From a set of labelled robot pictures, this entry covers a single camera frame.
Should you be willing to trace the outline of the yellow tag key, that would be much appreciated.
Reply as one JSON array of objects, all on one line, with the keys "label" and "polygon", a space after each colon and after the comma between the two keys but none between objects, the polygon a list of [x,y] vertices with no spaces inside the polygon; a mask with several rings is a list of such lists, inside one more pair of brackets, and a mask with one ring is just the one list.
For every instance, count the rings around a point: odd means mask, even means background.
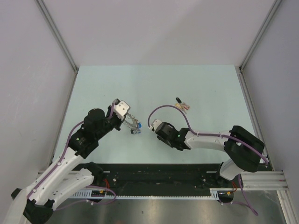
[{"label": "yellow tag key", "polygon": [[184,114],[187,114],[185,108],[184,108],[181,104],[176,103],[175,106],[176,106],[178,109],[180,109]]}]

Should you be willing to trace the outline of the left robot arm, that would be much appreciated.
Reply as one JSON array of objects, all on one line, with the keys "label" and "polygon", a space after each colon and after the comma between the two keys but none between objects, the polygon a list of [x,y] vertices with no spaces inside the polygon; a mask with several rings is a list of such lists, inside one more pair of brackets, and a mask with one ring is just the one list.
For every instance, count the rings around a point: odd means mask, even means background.
[{"label": "left robot arm", "polygon": [[102,169],[88,163],[73,178],[64,178],[82,163],[99,145],[99,140],[110,131],[120,130],[130,106],[125,101],[113,102],[108,112],[92,109],[83,121],[75,125],[61,155],[36,179],[23,189],[12,193],[13,202],[4,223],[44,224],[54,211],[78,190],[87,186],[99,186],[103,182]]}]

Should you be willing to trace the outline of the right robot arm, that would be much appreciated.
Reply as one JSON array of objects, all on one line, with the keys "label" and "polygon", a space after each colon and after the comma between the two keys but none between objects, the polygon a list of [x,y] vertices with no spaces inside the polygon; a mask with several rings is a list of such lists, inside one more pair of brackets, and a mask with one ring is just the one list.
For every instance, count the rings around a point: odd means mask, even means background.
[{"label": "right robot arm", "polygon": [[265,144],[241,126],[233,126],[227,132],[199,133],[190,128],[179,131],[167,122],[158,119],[150,126],[157,138],[179,151],[211,149],[225,152],[229,159],[222,162],[216,172],[215,181],[220,187],[227,187],[242,172],[258,171]]}]

